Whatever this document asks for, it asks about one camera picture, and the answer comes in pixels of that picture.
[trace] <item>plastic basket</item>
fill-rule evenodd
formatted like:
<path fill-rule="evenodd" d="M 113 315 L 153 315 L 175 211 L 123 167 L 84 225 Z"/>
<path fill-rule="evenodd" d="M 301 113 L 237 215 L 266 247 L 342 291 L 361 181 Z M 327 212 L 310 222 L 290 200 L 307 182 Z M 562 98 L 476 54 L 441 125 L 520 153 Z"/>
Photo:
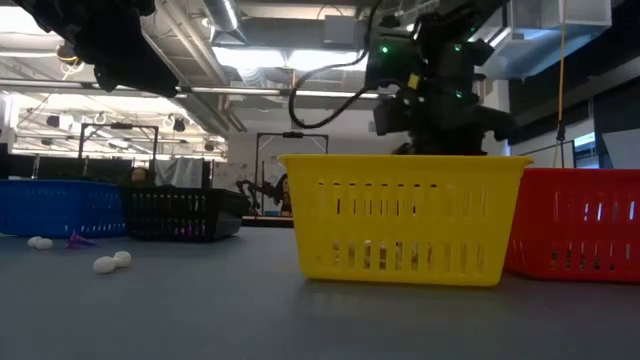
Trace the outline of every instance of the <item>plastic basket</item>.
<path fill-rule="evenodd" d="M 235 234 L 249 201 L 222 189 L 120 188 L 127 233 L 139 240 L 212 242 Z"/>
<path fill-rule="evenodd" d="M 282 159 L 306 276 L 478 286 L 500 281 L 528 158 Z"/>
<path fill-rule="evenodd" d="M 525 171 L 505 266 L 538 279 L 640 281 L 640 171 Z"/>
<path fill-rule="evenodd" d="M 0 232 L 64 238 L 124 235 L 118 187 L 85 181 L 0 181 Z"/>

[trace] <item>black basket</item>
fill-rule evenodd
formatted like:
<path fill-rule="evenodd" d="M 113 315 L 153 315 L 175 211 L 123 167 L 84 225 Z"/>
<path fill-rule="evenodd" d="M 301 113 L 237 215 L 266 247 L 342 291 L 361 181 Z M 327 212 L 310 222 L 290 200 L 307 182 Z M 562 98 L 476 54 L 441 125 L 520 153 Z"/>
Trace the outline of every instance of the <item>black basket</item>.
<path fill-rule="evenodd" d="M 127 234 L 139 240 L 212 242 L 238 232 L 249 201 L 222 189 L 121 187 Z"/>

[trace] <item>red basket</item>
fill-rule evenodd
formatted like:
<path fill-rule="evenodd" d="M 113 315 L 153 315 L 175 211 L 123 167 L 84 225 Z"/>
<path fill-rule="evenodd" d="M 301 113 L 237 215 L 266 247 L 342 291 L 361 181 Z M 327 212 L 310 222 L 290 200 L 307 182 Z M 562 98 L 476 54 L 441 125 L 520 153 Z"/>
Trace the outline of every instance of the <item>red basket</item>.
<path fill-rule="evenodd" d="M 527 169 L 505 268 L 537 279 L 640 282 L 640 171 Z"/>

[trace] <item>yellow basket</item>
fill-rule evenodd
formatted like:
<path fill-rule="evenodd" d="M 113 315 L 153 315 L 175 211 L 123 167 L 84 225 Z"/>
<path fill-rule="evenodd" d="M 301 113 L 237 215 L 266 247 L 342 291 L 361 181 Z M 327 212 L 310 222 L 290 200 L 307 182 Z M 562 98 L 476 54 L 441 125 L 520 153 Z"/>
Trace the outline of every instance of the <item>yellow basket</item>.
<path fill-rule="evenodd" d="M 310 278 L 492 286 L 526 157 L 285 155 Z"/>

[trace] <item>blue bin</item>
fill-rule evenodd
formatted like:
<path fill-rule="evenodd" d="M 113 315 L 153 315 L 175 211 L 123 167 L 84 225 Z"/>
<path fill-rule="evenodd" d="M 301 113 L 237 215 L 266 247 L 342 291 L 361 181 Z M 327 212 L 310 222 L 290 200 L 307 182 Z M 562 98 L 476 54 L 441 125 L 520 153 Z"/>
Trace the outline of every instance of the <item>blue bin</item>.
<path fill-rule="evenodd" d="M 0 181 L 0 233 L 66 238 L 125 235 L 118 187 L 85 181 Z"/>

